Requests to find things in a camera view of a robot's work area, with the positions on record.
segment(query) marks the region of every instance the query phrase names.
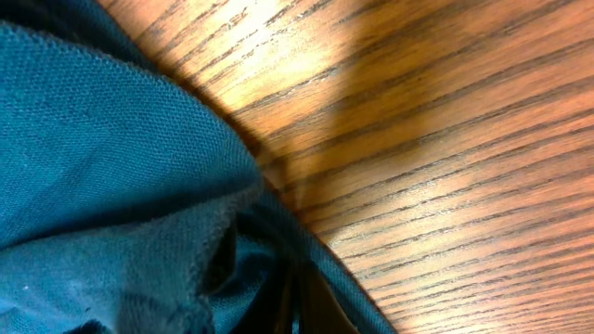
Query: garment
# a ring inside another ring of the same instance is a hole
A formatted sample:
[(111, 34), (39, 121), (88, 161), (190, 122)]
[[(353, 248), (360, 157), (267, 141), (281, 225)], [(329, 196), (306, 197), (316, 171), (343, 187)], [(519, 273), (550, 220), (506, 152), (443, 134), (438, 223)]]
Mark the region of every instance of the garment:
[[(307, 270), (359, 332), (394, 332), (235, 133), (100, 6), (1, 6), (1, 333), (245, 332)], [(310, 315), (282, 304), (303, 332)]]

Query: teal fabric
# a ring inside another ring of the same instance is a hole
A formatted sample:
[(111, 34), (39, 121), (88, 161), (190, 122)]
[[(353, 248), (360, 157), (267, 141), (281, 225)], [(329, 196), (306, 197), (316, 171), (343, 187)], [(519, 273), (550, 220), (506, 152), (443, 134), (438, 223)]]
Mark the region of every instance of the teal fabric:
[(2, 6), (0, 332), (230, 333), (301, 262), (361, 333), (394, 332), (233, 131), (97, 4)]

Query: wooden surface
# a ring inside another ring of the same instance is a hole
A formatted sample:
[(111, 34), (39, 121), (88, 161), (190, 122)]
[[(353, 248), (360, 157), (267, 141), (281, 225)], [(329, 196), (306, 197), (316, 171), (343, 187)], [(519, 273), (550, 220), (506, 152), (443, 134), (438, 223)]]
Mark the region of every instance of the wooden surface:
[(100, 2), (401, 333), (594, 333), (594, 1)]

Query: tabletop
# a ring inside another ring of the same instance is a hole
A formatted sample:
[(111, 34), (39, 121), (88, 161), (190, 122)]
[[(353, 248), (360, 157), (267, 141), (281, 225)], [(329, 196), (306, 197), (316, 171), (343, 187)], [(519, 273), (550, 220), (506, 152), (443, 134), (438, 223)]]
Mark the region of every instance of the tabletop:
[(594, 1), (99, 2), (400, 333), (594, 332)]

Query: blue cloth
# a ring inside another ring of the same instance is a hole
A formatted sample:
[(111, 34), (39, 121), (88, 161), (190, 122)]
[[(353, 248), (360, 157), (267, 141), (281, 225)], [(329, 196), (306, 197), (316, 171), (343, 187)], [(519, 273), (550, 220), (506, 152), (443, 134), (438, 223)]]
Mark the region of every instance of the blue cloth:
[(394, 332), (233, 131), (98, 5), (3, 6), (0, 333), (229, 333), (303, 261), (361, 333)]

